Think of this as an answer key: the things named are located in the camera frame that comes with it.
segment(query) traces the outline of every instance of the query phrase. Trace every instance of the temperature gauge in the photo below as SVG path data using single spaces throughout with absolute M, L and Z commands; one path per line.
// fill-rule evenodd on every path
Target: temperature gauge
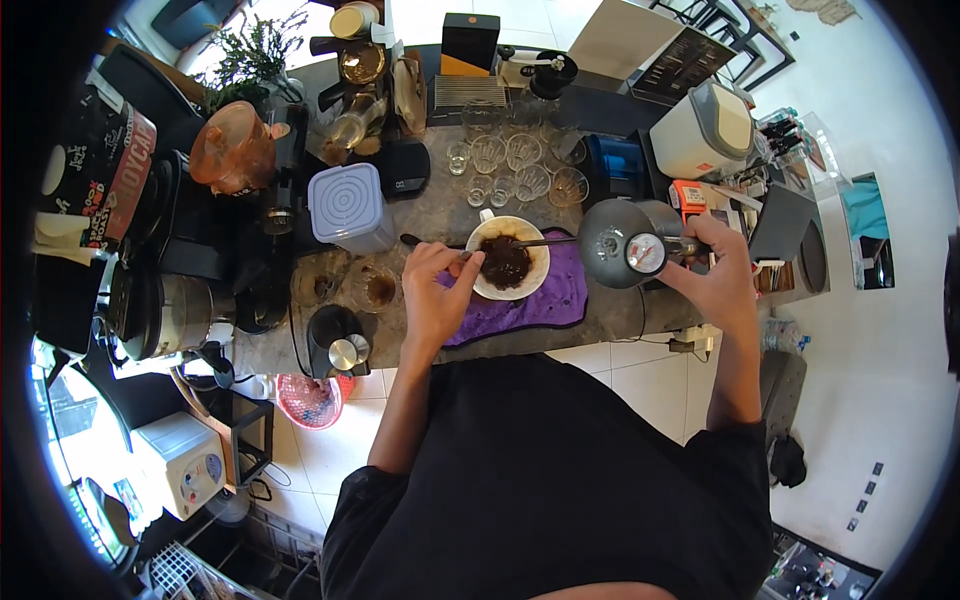
M 627 245 L 627 264 L 644 275 L 656 275 L 666 264 L 663 240 L 655 233 L 635 235 Z

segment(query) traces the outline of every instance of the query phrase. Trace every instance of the potted plant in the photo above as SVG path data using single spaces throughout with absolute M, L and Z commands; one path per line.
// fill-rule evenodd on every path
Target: potted plant
M 208 44 L 223 50 L 226 57 L 210 79 L 205 73 L 194 76 L 207 88 L 202 105 L 207 116 L 237 100 L 246 100 L 261 113 L 271 96 L 290 103 L 303 101 L 302 84 L 287 78 L 286 59 L 303 44 L 303 36 L 294 32 L 306 23 L 306 12 L 296 11 L 282 20 L 254 14 L 253 21 L 246 11 L 241 13 L 239 28 L 211 26 L 214 34 Z

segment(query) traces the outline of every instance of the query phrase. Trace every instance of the purple towel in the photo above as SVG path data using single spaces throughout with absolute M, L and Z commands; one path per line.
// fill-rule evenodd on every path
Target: purple towel
M 543 237 L 569 237 L 553 230 Z M 488 300 L 474 295 L 460 329 L 444 344 L 444 348 L 461 346 L 498 333 L 525 327 L 568 327 L 584 319 L 587 312 L 587 280 L 576 244 L 550 246 L 550 271 L 537 291 L 516 303 Z M 440 273 L 437 280 L 453 285 L 450 273 Z

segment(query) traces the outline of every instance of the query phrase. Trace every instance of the hand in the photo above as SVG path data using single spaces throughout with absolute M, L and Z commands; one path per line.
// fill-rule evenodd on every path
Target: hand
M 684 236 L 709 244 L 716 265 L 699 275 L 668 262 L 657 279 L 686 296 L 709 323 L 734 337 L 755 341 L 756 291 L 747 240 L 706 213 L 687 219 Z
M 464 321 L 473 282 L 484 257 L 482 252 L 474 252 L 465 263 L 460 260 L 460 251 L 440 242 L 417 244 L 403 269 L 403 295 L 407 304 L 405 347 L 429 354 L 433 361 L 440 347 Z M 437 282 L 437 275 L 444 270 L 457 277 L 451 288 Z

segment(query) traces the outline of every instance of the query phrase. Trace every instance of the white ceramic bowl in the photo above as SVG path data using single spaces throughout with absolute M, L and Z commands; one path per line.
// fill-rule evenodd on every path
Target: white ceramic bowl
M 473 230 L 467 240 L 467 250 L 476 252 L 484 240 L 493 239 L 500 235 L 513 235 L 520 241 L 541 240 L 543 234 L 532 223 L 519 217 L 493 216 L 493 211 L 484 208 L 480 211 L 480 225 Z M 505 290 L 497 289 L 480 275 L 473 284 L 473 291 L 490 300 L 520 300 L 533 294 L 546 279 L 550 271 L 550 248 L 535 246 L 528 248 L 530 255 L 530 272 L 517 287 Z

